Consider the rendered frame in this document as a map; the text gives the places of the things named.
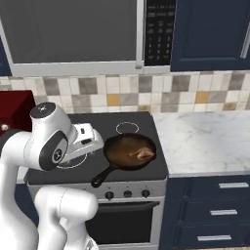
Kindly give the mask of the dark blue cupboard door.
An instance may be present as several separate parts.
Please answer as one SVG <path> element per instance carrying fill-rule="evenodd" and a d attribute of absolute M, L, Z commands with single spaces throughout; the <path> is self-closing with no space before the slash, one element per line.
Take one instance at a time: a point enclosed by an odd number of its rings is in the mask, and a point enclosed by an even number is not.
<path fill-rule="evenodd" d="M 250 31 L 250 0 L 177 0 L 170 69 L 250 69 L 240 54 Z"/>

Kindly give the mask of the dark blue wall cupboard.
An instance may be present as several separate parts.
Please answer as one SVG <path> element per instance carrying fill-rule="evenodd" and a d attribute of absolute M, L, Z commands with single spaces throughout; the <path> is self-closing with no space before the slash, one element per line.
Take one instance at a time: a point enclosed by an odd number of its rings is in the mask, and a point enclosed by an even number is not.
<path fill-rule="evenodd" d="M 11 76 L 12 72 L 8 63 L 2 39 L 0 37 L 0 76 Z"/>

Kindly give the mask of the grey microwave oven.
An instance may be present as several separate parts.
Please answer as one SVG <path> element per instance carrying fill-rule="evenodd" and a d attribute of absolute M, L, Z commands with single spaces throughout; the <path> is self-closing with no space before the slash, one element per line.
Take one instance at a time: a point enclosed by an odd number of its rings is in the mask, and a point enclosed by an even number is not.
<path fill-rule="evenodd" d="M 0 37 L 14 76 L 165 72 L 177 0 L 145 0 L 136 69 L 137 0 L 0 0 Z"/>

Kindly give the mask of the black hob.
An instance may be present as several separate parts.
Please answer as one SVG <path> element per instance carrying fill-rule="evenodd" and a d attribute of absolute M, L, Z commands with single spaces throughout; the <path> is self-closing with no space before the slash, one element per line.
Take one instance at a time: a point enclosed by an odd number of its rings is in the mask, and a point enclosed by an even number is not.
<path fill-rule="evenodd" d="M 141 170 L 114 170 L 106 179 L 109 182 L 156 181 L 167 176 L 167 165 L 161 149 L 152 116 L 148 112 L 114 113 L 77 113 L 68 116 L 73 124 L 88 122 L 96 129 L 103 140 L 118 135 L 120 132 L 135 132 L 153 140 L 156 145 L 156 158 Z M 100 172 L 108 167 L 108 161 L 101 149 L 89 153 L 85 161 L 74 168 L 56 168 L 50 172 L 29 170 L 27 183 L 30 186 L 89 184 Z"/>

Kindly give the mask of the dark blue drawer front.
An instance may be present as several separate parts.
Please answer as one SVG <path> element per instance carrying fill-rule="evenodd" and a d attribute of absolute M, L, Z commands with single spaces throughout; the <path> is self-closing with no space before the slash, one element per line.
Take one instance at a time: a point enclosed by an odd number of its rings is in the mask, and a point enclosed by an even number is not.
<path fill-rule="evenodd" d="M 232 240 L 197 241 L 199 235 L 226 235 Z M 178 229 L 177 246 L 179 248 L 220 248 L 250 246 L 250 224 L 221 224 L 182 226 Z"/>
<path fill-rule="evenodd" d="M 237 215 L 211 216 L 210 210 L 237 210 Z M 185 204 L 182 219 L 188 224 L 250 221 L 250 199 L 190 201 Z"/>
<path fill-rule="evenodd" d="M 219 188 L 219 183 L 248 183 L 249 188 Z M 250 197 L 250 176 L 218 176 L 193 178 L 188 187 L 190 198 Z"/>

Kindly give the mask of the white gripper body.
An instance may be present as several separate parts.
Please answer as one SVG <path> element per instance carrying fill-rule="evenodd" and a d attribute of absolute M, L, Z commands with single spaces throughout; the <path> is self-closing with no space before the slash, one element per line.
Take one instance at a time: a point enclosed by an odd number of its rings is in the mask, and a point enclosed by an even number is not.
<path fill-rule="evenodd" d="M 104 140 L 95 129 L 78 129 L 76 139 L 67 147 L 62 163 L 74 160 L 84 154 L 96 151 L 104 146 Z"/>

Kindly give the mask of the brown chicken drumstick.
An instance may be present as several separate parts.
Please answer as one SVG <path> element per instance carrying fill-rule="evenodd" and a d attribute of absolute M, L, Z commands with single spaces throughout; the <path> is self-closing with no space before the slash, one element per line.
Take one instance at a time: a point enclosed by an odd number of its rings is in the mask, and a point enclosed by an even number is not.
<path fill-rule="evenodd" d="M 138 160 L 148 160 L 154 156 L 154 152 L 148 147 L 141 147 L 137 151 L 130 152 L 131 158 L 137 158 Z"/>

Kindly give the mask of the silver oven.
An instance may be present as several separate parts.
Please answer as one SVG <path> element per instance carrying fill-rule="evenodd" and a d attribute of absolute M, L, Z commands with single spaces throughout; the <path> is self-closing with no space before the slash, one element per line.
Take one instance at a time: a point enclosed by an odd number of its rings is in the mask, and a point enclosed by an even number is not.
<path fill-rule="evenodd" d="M 160 204 L 153 209 L 152 228 L 149 243 L 98 244 L 100 250 L 158 250 L 165 201 L 165 180 L 103 182 L 100 187 L 92 187 L 90 183 L 55 186 L 89 191 L 97 197 L 99 205 L 103 203 L 159 201 Z M 142 196 L 142 191 L 144 189 L 148 189 L 150 191 L 149 197 Z M 125 190 L 130 190 L 132 192 L 132 197 L 124 197 L 123 193 Z M 107 191 L 112 191 L 114 193 L 114 197 L 111 200 L 106 199 L 104 196 Z"/>

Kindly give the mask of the dark blue base cupboard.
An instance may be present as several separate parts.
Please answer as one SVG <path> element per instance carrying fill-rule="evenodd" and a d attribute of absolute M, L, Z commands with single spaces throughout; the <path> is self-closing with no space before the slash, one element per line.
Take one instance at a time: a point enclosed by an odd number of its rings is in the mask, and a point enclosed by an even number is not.
<path fill-rule="evenodd" d="M 16 184 L 15 200 L 23 213 L 38 226 L 39 217 L 26 184 Z"/>

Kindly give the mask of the dark red appliance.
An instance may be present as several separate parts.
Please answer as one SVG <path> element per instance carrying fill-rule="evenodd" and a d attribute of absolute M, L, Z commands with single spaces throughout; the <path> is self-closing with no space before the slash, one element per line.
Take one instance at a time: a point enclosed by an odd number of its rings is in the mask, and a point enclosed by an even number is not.
<path fill-rule="evenodd" d="M 31 131 L 30 111 L 35 100 L 30 90 L 0 91 L 0 136 L 10 129 Z"/>

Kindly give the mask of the black cast iron pan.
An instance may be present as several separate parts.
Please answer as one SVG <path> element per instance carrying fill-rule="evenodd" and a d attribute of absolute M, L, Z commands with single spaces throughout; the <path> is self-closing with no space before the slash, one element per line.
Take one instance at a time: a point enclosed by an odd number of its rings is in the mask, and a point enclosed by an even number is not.
<path fill-rule="evenodd" d="M 151 159 L 138 160 L 129 156 L 130 152 L 145 146 L 154 152 Z M 156 158 L 156 145 L 152 139 L 144 135 L 124 133 L 108 138 L 104 143 L 103 153 L 109 166 L 92 179 L 93 188 L 100 187 L 106 177 L 114 170 L 135 171 L 146 167 L 149 162 Z"/>

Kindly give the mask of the black oven door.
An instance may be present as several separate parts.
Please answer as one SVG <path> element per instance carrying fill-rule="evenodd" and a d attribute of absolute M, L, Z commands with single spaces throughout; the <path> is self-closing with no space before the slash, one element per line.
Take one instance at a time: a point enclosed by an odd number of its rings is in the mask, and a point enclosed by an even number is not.
<path fill-rule="evenodd" d="M 149 243 L 159 201 L 103 203 L 86 229 L 99 245 Z"/>

